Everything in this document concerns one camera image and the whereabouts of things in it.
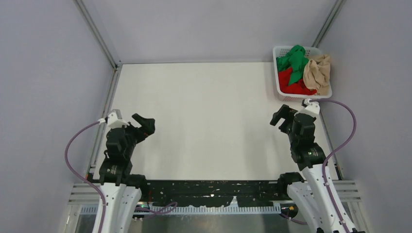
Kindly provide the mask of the beige t shirt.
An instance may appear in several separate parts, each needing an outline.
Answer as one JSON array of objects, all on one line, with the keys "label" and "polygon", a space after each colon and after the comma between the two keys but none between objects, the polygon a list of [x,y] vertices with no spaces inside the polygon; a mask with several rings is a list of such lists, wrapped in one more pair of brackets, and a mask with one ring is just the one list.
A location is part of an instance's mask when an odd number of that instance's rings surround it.
[{"label": "beige t shirt", "polygon": [[309,56],[309,61],[303,71],[303,81],[306,88],[316,90],[318,96],[327,96],[330,93],[330,72],[330,55]]}]

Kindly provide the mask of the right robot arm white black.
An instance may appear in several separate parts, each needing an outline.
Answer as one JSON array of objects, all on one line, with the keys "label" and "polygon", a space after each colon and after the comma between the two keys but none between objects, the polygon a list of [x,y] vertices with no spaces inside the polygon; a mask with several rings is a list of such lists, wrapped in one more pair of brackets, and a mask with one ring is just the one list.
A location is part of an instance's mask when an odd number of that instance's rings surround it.
[{"label": "right robot arm white black", "polygon": [[358,233],[338,196],[323,149],[315,142],[317,103],[304,103],[300,111],[283,104],[270,121],[289,138],[290,152],[299,172],[279,176],[277,192],[292,199],[312,233]]}]

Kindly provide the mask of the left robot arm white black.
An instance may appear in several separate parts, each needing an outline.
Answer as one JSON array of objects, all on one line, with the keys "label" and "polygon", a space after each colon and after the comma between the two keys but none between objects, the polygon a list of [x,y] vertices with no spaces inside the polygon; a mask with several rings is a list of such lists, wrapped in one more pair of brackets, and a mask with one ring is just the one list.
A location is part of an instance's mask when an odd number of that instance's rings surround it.
[{"label": "left robot arm white black", "polygon": [[125,121],[118,109],[101,119],[109,128],[104,160],[99,169],[98,194],[101,196],[94,224],[95,233],[126,233],[138,201],[149,195],[143,175],[131,174],[134,149],[155,132],[155,119],[132,115],[139,125]]}]

